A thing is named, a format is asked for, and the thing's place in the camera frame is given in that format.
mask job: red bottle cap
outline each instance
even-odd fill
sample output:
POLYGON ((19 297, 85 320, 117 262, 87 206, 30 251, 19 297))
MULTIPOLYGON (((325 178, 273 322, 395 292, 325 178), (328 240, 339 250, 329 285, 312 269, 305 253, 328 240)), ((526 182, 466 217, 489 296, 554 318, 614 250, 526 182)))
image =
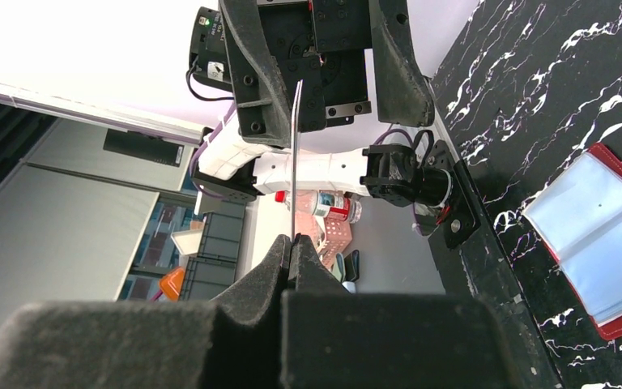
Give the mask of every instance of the red bottle cap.
POLYGON ((287 196, 288 193, 284 190, 281 190, 280 192, 275 192, 275 201, 277 201, 278 203, 284 203, 287 196))

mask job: water bottle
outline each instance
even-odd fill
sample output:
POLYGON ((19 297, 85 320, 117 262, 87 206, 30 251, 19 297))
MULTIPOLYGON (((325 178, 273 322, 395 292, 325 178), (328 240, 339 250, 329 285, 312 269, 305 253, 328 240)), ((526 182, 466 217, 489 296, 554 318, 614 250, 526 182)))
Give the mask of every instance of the water bottle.
MULTIPOLYGON (((289 209, 290 193, 277 192, 275 201, 285 203, 289 209)), ((361 203, 358 201, 317 190, 298 190, 296 210, 329 220, 348 221, 349 223, 356 223, 361 218, 361 203)))

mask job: marble surface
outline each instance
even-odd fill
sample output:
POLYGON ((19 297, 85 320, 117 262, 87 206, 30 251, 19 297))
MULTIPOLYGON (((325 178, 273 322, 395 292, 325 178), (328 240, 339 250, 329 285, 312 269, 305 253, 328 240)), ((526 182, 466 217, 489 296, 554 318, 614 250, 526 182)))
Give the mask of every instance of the marble surface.
POLYGON ((622 388, 622 338, 599 337, 521 216, 592 144, 622 160, 622 1, 483 0, 432 87, 564 387, 622 388))

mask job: bolt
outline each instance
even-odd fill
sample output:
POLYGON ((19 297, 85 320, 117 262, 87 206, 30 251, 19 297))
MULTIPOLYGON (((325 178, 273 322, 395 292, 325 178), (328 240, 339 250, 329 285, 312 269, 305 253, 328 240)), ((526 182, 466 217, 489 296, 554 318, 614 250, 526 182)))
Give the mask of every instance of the bolt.
POLYGON ((458 233, 461 230, 461 221, 458 219, 454 220, 450 227, 452 228, 453 233, 458 233))
POLYGON ((263 132, 263 129, 265 128, 265 126, 259 122, 252 122, 250 128, 251 128, 251 132, 255 134, 259 134, 263 132))
POLYGON ((252 77, 252 76, 250 76, 250 75, 245 75, 245 76, 242 78, 242 82, 243 82, 243 83, 244 83, 247 87, 251 87, 251 86, 253 86, 254 79, 253 79, 253 77, 252 77))

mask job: table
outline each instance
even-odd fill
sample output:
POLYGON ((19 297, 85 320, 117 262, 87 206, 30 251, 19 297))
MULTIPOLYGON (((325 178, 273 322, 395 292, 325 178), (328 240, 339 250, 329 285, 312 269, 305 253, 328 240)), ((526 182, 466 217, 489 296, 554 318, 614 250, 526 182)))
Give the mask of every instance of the table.
POLYGON ((445 288, 494 306, 528 387, 622 387, 622 338, 521 217, 593 143, 622 160, 622 1, 483 0, 432 88, 487 217, 456 251, 430 239, 445 288))

